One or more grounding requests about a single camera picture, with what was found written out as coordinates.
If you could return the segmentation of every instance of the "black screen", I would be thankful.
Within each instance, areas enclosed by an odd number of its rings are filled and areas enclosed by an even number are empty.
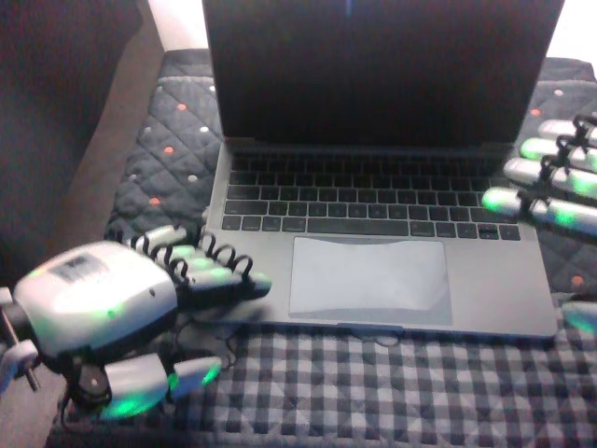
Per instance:
[[[226,137],[516,139],[562,0],[203,0]]]

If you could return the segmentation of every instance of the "black keyboard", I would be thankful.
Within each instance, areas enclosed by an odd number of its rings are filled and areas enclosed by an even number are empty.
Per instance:
[[[233,160],[222,229],[521,239],[481,207],[507,187],[498,159],[246,155]]]

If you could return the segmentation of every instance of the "trackpad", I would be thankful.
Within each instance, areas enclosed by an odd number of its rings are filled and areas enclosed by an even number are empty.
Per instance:
[[[289,313],[339,322],[449,325],[444,244],[296,238]]]

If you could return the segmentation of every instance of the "laptop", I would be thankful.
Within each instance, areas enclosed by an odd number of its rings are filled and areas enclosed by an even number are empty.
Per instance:
[[[207,229],[271,293],[205,318],[550,337],[504,186],[561,0],[203,0],[225,142]]]

